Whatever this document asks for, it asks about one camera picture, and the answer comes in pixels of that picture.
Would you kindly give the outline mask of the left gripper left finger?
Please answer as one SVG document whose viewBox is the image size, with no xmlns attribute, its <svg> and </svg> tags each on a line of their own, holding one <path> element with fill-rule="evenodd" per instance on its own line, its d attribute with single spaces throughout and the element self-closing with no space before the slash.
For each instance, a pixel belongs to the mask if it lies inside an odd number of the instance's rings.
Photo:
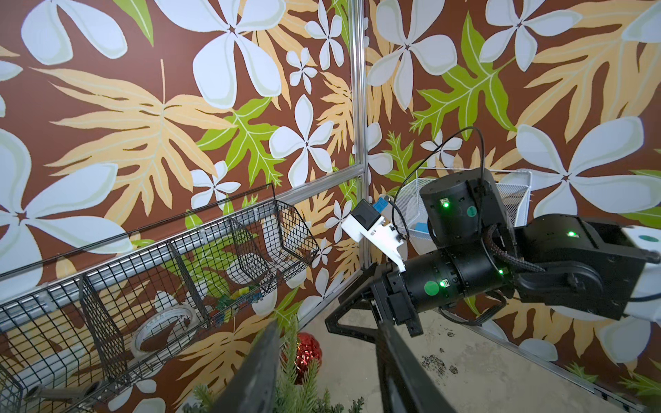
<svg viewBox="0 0 661 413">
<path fill-rule="evenodd" d="M 271 322 L 209 412 L 272 412 L 281 356 L 281 330 Z"/>
</svg>

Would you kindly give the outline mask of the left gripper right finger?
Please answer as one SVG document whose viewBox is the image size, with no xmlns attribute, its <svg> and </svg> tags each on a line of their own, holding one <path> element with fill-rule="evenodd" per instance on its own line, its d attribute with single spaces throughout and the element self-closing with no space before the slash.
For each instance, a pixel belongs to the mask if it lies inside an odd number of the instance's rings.
<svg viewBox="0 0 661 413">
<path fill-rule="evenodd" d="M 378 323 L 375 347 L 384 412 L 456 412 L 393 325 Z"/>
</svg>

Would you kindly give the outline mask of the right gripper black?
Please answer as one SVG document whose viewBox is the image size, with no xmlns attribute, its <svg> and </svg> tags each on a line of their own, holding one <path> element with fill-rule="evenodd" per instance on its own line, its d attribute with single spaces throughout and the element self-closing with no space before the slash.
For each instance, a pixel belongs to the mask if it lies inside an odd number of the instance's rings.
<svg viewBox="0 0 661 413">
<path fill-rule="evenodd" d="M 392 263 L 371 264 L 339 297 L 337 308 L 325 319 L 327 331 L 363 342 L 376 343 L 377 328 L 346 325 L 341 319 L 351 311 L 370 311 L 376 323 L 405 325 L 411 337 L 423 334 L 418 311 L 405 280 Z"/>
</svg>

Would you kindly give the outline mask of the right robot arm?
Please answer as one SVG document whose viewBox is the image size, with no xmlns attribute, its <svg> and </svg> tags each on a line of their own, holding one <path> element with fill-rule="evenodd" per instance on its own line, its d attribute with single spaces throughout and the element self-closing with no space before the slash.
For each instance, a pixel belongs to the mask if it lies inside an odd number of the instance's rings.
<svg viewBox="0 0 661 413">
<path fill-rule="evenodd" d="M 352 310 L 371 311 L 377 324 L 404 325 L 413 337 L 420 314 L 451 308 L 479 294 L 494 305 L 473 320 L 483 325 L 508 301 L 562 306 L 618 320 L 660 320 L 660 254 L 644 247 L 642 228 L 554 213 L 514 227 L 496 181 L 485 166 L 439 177 L 419 197 L 433 251 L 402 258 L 411 237 L 397 206 L 383 216 L 360 201 L 343 223 L 356 241 L 368 240 L 386 257 L 363 271 L 363 285 L 340 299 L 325 325 L 332 334 L 376 342 L 378 331 L 342 323 Z"/>
</svg>

